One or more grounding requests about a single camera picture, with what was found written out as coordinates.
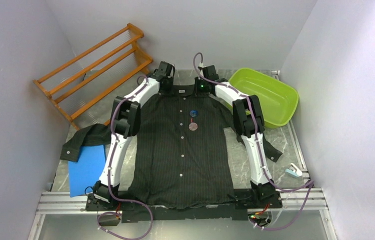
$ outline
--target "green tub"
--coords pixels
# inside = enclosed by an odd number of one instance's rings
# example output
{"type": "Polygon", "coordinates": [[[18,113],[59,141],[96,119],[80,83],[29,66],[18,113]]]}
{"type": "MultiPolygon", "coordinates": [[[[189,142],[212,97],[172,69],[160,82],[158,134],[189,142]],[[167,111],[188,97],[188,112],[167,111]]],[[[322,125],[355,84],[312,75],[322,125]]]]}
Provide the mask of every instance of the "green tub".
{"type": "Polygon", "coordinates": [[[286,125],[297,109],[298,92],[270,76],[250,68],[237,70],[229,80],[239,91],[257,95],[264,116],[264,126],[275,129],[286,125]]]}

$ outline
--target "wire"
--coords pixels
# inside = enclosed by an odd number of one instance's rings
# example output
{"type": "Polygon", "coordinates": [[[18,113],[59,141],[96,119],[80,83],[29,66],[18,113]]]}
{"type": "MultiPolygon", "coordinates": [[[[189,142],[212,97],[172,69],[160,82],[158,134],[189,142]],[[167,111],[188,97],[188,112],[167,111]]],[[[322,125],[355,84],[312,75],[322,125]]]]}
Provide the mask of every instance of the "wire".
{"type": "MultiPolygon", "coordinates": [[[[204,62],[204,56],[203,56],[202,52],[198,52],[193,57],[193,69],[195,69],[195,72],[199,75],[200,78],[202,78],[203,80],[205,80],[205,81],[207,81],[209,83],[216,84],[216,85],[222,85],[222,86],[225,86],[227,88],[230,88],[231,90],[235,91],[235,93],[237,93],[237,94],[240,93],[240,91],[238,91],[236,88],[234,88],[231,85],[226,85],[226,84],[223,84],[223,83],[220,83],[220,82],[215,82],[215,81],[212,81],[212,80],[207,79],[204,76],[202,76],[201,72],[199,71],[199,69],[197,68],[197,65],[195,63],[195,60],[196,60],[196,58],[197,58],[198,55],[200,55],[200,57],[201,57],[201,64],[204,62]]],[[[290,225],[292,225],[294,223],[294,221],[299,217],[299,215],[301,214],[301,212],[303,211],[304,206],[305,206],[305,204],[307,202],[308,196],[310,195],[311,186],[314,184],[314,180],[309,180],[306,184],[304,184],[304,185],[302,185],[300,187],[297,187],[297,188],[293,188],[293,189],[281,188],[281,187],[277,186],[276,184],[274,184],[272,182],[272,180],[270,179],[269,175],[266,172],[267,168],[264,165],[263,153],[261,152],[261,147],[260,147],[260,144],[259,144],[259,141],[258,141],[258,125],[257,125],[257,121],[256,121],[255,116],[254,116],[254,112],[253,112],[253,108],[252,108],[252,104],[251,104],[250,98],[247,95],[245,95],[245,94],[241,94],[240,96],[241,97],[245,97],[246,101],[248,103],[248,109],[249,109],[249,112],[251,114],[252,122],[253,122],[254,128],[255,128],[254,135],[255,135],[255,141],[256,141],[256,145],[257,145],[257,149],[258,149],[258,153],[259,153],[259,158],[260,158],[260,161],[261,161],[261,166],[262,166],[262,169],[263,169],[262,172],[264,173],[264,176],[267,178],[268,182],[273,187],[275,187],[276,189],[281,190],[284,193],[291,193],[291,192],[297,191],[299,189],[304,189],[306,187],[309,187],[308,191],[307,191],[307,194],[305,196],[304,202],[302,203],[302,206],[301,206],[298,214],[292,219],[292,221],[290,223],[288,223],[287,225],[285,225],[283,227],[264,228],[265,230],[268,230],[268,231],[282,230],[282,229],[285,229],[285,228],[289,227],[290,225]]]]}
{"type": "Polygon", "coordinates": [[[86,196],[88,195],[88,194],[86,193],[86,190],[87,190],[88,188],[91,188],[91,189],[92,189],[92,192],[93,192],[93,190],[94,190],[94,188],[91,187],[91,186],[86,187],[86,188],[84,189],[84,195],[86,195],[86,196]]]}
{"type": "Polygon", "coordinates": [[[121,202],[118,203],[118,207],[117,207],[117,209],[115,210],[115,212],[116,212],[117,214],[118,214],[119,211],[120,211],[120,207],[121,207],[121,202]]]}
{"type": "Polygon", "coordinates": [[[255,215],[263,215],[263,213],[264,213],[267,209],[269,209],[269,207],[270,207],[270,203],[267,203],[267,205],[265,205],[265,207],[264,207],[264,210],[256,212],[255,215]]]}
{"type": "Polygon", "coordinates": [[[173,66],[173,79],[174,79],[174,75],[176,74],[176,65],[172,64],[173,66]]]}
{"type": "Polygon", "coordinates": [[[237,198],[236,196],[233,196],[232,194],[227,194],[227,196],[228,196],[229,198],[231,198],[231,199],[236,200],[236,201],[238,201],[238,200],[245,200],[245,199],[249,199],[250,197],[252,197],[252,195],[249,195],[249,196],[244,197],[244,198],[237,198]]]}
{"type": "MultiPolygon", "coordinates": [[[[137,80],[139,80],[141,77],[144,77],[145,78],[145,84],[137,91],[134,93],[134,95],[137,95],[139,94],[143,89],[145,89],[149,83],[149,80],[148,80],[148,77],[145,76],[145,75],[141,75],[137,78],[137,80]]],[[[119,140],[119,137],[118,135],[116,134],[116,131],[115,131],[115,128],[114,128],[114,120],[116,118],[116,115],[121,107],[121,105],[127,101],[127,100],[130,100],[134,98],[134,96],[129,96],[129,97],[126,97],[124,98],[122,101],[120,101],[117,105],[117,107],[115,108],[114,110],[114,113],[112,114],[112,118],[111,118],[111,123],[110,123],[110,128],[111,128],[111,134],[113,134],[115,136],[115,139],[116,139],[116,143],[114,144],[113,148],[112,148],[112,151],[111,151],[111,156],[110,156],[110,160],[109,160],[109,164],[108,164],[108,191],[109,191],[109,194],[111,195],[111,197],[119,202],[130,202],[130,203],[136,203],[136,204],[139,204],[139,205],[142,205],[143,207],[146,208],[146,210],[149,212],[149,215],[150,215],[150,225],[149,225],[149,228],[148,230],[140,237],[136,237],[136,238],[127,238],[127,237],[124,237],[124,236],[120,236],[108,229],[105,229],[104,227],[101,226],[100,222],[99,222],[99,219],[105,215],[114,215],[114,216],[118,216],[121,218],[121,214],[120,213],[117,213],[117,212],[113,212],[113,211],[107,211],[107,212],[104,212],[102,213],[101,215],[98,216],[98,218],[96,219],[96,223],[97,223],[97,226],[98,226],[98,230],[102,230],[108,234],[111,234],[113,235],[114,237],[117,237],[117,238],[120,238],[120,239],[124,239],[124,240],[139,240],[139,239],[142,239],[144,238],[146,235],[149,234],[149,232],[151,231],[152,229],[152,225],[154,223],[154,217],[152,215],[152,211],[151,209],[148,207],[148,205],[146,205],[145,203],[141,202],[141,201],[137,201],[137,200],[132,200],[132,199],[122,199],[122,198],[118,198],[114,195],[113,191],[112,191],[112,188],[111,188],[111,169],[112,169],[112,164],[113,164],[113,158],[114,158],[114,153],[116,151],[116,148],[117,148],[117,142],[119,140]]]]}
{"type": "Polygon", "coordinates": [[[140,79],[140,77],[138,77],[138,78],[136,79],[136,83],[137,83],[137,85],[138,85],[138,86],[140,86],[140,85],[141,85],[141,82],[139,82],[139,79],[140,79]]]}

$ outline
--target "wooden rack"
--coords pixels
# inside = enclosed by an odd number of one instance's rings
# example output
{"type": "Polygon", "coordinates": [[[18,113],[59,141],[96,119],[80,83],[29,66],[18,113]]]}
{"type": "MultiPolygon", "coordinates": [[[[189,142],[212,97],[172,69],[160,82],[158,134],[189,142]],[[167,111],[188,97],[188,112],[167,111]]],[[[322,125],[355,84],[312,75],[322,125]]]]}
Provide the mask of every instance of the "wooden rack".
{"type": "Polygon", "coordinates": [[[118,32],[114,33],[113,35],[107,37],[106,39],[104,39],[103,41],[99,42],[95,46],[89,48],[85,52],[81,53],[80,55],[76,56],[72,60],[68,61],[64,65],[62,65],[62,66],[58,67],[57,69],[51,71],[50,73],[46,74],[45,76],[43,76],[39,80],[33,80],[33,82],[34,82],[34,84],[36,84],[37,87],[39,87],[40,90],[42,90],[42,92],[46,95],[46,97],[50,100],[50,102],[71,123],[71,125],[76,130],[79,130],[80,129],[79,126],[77,126],[76,123],[74,123],[74,119],[75,118],[79,117],[82,113],[84,113],[86,110],[88,110],[94,104],[96,104],[97,102],[99,102],[101,99],[103,99],[106,95],[108,95],[109,93],[111,93],[114,89],[116,89],[122,83],[124,83],[125,81],[127,81],[129,78],[133,77],[133,75],[135,75],[139,71],[142,71],[144,74],[149,73],[147,66],[150,63],[153,62],[153,59],[152,59],[151,56],[149,56],[144,51],[142,51],[142,49],[139,47],[139,45],[137,43],[137,40],[141,39],[143,37],[144,37],[144,33],[143,33],[142,30],[140,30],[138,27],[134,26],[133,24],[128,23],[127,26],[124,27],[123,29],[121,29],[118,32]],[[115,48],[114,50],[110,51],[109,53],[107,53],[103,57],[99,58],[98,60],[96,60],[95,62],[93,62],[92,64],[90,64],[89,66],[83,68],[82,70],[80,70],[79,72],[77,72],[76,74],[74,74],[73,76],[67,78],[66,80],[62,81],[58,85],[54,86],[51,90],[48,91],[48,90],[46,90],[42,86],[42,83],[45,82],[46,80],[48,80],[49,78],[51,78],[52,76],[56,75],[57,73],[61,72],[64,69],[66,69],[68,66],[74,64],[78,60],[82,59],[86,55],[90,54],[91,52],[95,51],[99,47],[103,46],[104,44],[108,43],[109,41],[111,41],[112,39],[116,38],[117,36],[121,35],[122,33],[126,32],[126,31],[129,31],[130,37],[131,37],[128,41],[126,41],[123,44],[119,45],[117,48],[115,48]],[[95,72],[94,74],[92,74],[90,77],[84,79],[82,82],[80,82],[79,84],[77,84],[76,86],[74,86],[73,88],[71,88],[69,91],[67,91],[64,94],[62,94],[61,96],[58,96],[56,98],[53,97],[54,94],[58,93],[60,90],[62,90],[63,88],[65,88],[66,86],[68,86],[69,84],[71,84],[72,82],[74,82],[75,80],[80,79],[80,77],[84,76],[88,71],[92,70],[93,68],[95,68],[99,64],[103,63],[105,60],[109,59],[111,56],[115,55],[116,53],[118,53],[119,51],[123,50],[124,48],[126,48],[126,47],[128,47],[130,45],[131,45],[131,49],[130,50],[128,50],[127,52],[125,52],[124,54],[122,54],[121,56],[119,56],[118,58],[116,58],[115,60],[111,61],[110,63],[108,63],[106,66],[104,66],[103,68],[101,68],[100,70],[98,70],[97,72],[95,72]],[[85,86],[86,84],[88,84],[89,82],[91,82],[92,80],[94,80],[95,78],[97,78],[99,75],[101,75],[102,73],[104,73],[105,71],[107,71],[108,69],[110,69],[111,67],[113,67],[114,65],[118,64],[124,58],[126,58],[127,56],[129,56],[131,54],[134,54],[135,59],[136,59],[136,63],[138,65],[138,67],[136,67],[130,73],[128,73],[127,75],[125,75],[123,78],[121,78],[120,80],[118,80],[117,82],[115,82],[114,84],[112,84],[104,92],[102,92],[98,96],[94,97],[91,101],[87,102],[80,109],[78,109],[77,111],[75,111],[73,114],[66,113],[59,106],[59,103],[62,102],[64,99],[66,99],[67,97],[69,97],[70,95],[72,95],[73,93],[75,93],[77,90],[79,90],[80,88],[82,88],[83,86],[85,86]]]}

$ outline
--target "blue sticker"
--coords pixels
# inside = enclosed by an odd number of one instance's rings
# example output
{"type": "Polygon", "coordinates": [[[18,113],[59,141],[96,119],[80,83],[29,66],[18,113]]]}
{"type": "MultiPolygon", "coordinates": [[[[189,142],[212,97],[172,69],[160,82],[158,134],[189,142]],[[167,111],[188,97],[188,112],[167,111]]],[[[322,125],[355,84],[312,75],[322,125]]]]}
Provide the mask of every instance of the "blue sticker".
{"type": "Polygon", "coordinates": [[[192,110],[192,111],[189,112],[189,115],[190,115],[192,118],[194,118],[194,117],[198,116],[198,111],[197,111],[197,110],[192,110]]]}

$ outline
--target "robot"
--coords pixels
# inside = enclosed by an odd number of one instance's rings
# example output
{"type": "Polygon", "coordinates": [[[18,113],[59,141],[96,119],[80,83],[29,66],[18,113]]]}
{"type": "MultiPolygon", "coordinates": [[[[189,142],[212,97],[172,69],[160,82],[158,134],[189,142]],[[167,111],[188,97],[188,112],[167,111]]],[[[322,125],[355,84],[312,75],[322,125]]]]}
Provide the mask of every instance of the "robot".
{"type": "MultiPolygon", "coordinates": [[[[248,189],[245,195],[252,197],[247,200],[247,204],[237,204],[237,208],[264,208],[268,203],[271,203],[270,208],[281,208],[280,193],[269,182],[269,179],[273,180],[267,169],[264,154],[264,118],[258,97],[239,92],[226,79],[219,78],[214,65],[204,67],[201,63],[199,69],[203,77],[195,78],[195,91],[213,94],[233,107],[234,128],[241,136],[248,154],[251,189],[248,189]],[[249,104],[252,106],[253,114],[247,115],[246,111],[250,110],[249,104]]],[[[88,196],[86,210],[115,210],[121,203],[113,195],[119,196],[123,161],[132,138],[140,129],[142,106],[153,95],[171,90],[174,72],[175,67],[172,64],[162,61],[133,92],[114,99],[111,116],[114,132],[111,135],[111,146],[102,174],[93,187],[93,193],[88,196]]]]}

